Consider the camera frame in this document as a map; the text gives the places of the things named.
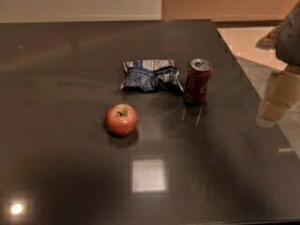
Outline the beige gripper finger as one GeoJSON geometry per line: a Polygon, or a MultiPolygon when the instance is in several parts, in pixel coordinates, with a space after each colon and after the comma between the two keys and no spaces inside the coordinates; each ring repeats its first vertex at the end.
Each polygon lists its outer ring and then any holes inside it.
{"type": "Polygon", "coordinates": [[[300,67],[272,71],[258,109],[259,122],[277,122],[300,99],[300,67]]]}

